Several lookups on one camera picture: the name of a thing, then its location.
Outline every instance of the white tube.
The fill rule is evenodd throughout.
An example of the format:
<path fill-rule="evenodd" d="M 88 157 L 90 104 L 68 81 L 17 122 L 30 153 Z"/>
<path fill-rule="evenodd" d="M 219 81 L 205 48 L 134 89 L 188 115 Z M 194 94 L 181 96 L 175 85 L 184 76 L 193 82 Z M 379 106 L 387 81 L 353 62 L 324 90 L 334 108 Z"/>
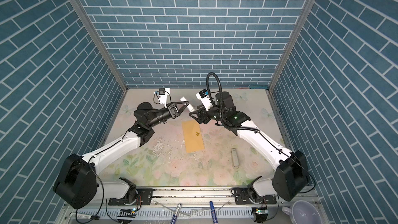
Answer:
<path fill-rule="evenodd" d="M 180 100 L 181 101 L 187 101 L 187 99 L 185 97 L 182 97 Z M 188 104 L 187 108 L 188 108 L 188 110 L 190 112 L 194 112 L 195 111 L 195 109 L 193 108 L 193 106 L 191 104 Z"/>

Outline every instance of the scratched table surface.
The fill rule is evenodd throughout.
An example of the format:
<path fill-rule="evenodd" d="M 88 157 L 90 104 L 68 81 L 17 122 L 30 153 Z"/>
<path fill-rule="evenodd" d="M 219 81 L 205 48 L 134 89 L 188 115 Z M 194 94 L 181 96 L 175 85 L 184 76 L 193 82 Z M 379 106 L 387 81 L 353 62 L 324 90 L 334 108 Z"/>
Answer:
<path fill-rule="evenodd" d="M 171 89 L 172 101 L 180 101 L 184 96 L 196 109 L 201 104 L 195 96 L 198 91 Z M 224 91 L 232 95 L 236 110 L 246 113 L 262 131 L 284 145 L 265 90 Z M 151 102 L 154 108 L 162 108 L 163 105 L 153 103 L 153 92 L 153 89 L 127 92 L 106 143 L 123 135 L 134 124 L 133 112 L 140 103 Z M 176 119 L 155 126 L 155 134 L 148 143 L 114 161 L 100 177 L 107 180 L 126 177 L 137 186 L 156 187 L 247 185 L 260 175 L 273 176 L 274 171 L 263 156 L 231 131 L 215 126 L 215 121 L 200 125 L 205 149 L 186 153 L 181 123 L 192 120 L 188 113 L 186 109 Z M 238 153 L 237 169 L 232 167 L 232 148 Z"/>

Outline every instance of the white and blue marker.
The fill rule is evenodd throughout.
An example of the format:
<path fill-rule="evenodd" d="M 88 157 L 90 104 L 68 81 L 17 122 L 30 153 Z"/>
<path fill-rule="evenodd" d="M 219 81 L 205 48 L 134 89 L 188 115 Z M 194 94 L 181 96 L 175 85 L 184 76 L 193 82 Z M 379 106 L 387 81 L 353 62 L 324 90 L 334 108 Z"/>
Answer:
<path fill-rule="evenodd" d="M 213 202 L 210 201 L 210 210 L 211 210 L 211 217 L 213 218 L 213 223 L 218 224 L 216 210 L 214 209 Z"/>
<path fill-rule="evenodd" d="M 173 214 L 172 221 L 170 221 L 170 224 L 175 224 L 177 217 L 178 217 L 178 213 L 180 212 L 180 209 L 181 209 L 181 204 L 177 204 L 176 211 Z"/>

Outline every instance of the floral tablecloth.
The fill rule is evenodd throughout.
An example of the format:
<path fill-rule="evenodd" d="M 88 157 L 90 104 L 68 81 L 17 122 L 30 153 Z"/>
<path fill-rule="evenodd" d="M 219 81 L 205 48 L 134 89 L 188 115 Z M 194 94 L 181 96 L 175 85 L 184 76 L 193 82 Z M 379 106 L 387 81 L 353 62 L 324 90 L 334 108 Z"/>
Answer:
<path fill-rule="evenodd" d="M 141 102 L 153 102 L 152 89 L 130 89 L 111 129 L 107 142 L 123 135 L 134 124 L 133 111 Z M 236 105 L 256 125 L 275 141 L 283 144 L 265 90 L 225 89 Z M 197 89 L 171 89 L 173 101 L 185 96 L 196 107 Z M 152 103 L 155 108 L 160 105 Z M 247 185 L 254 178 L 273 175 L 270 164 L 256 149 L 225 128 L 215 126 L 213 121 L 201 124 L 205 149 L 186 153 L 181 122 L 191 120 L 188 110 L 164 125 L 154 127 L 155 134 L 144 146 L 120 157 L 100 177 L 117 179 L 126 177 L 137 186 L 215 186 Z M 236 148 L 240 166 L 232 167 L 231 149 Z"/>

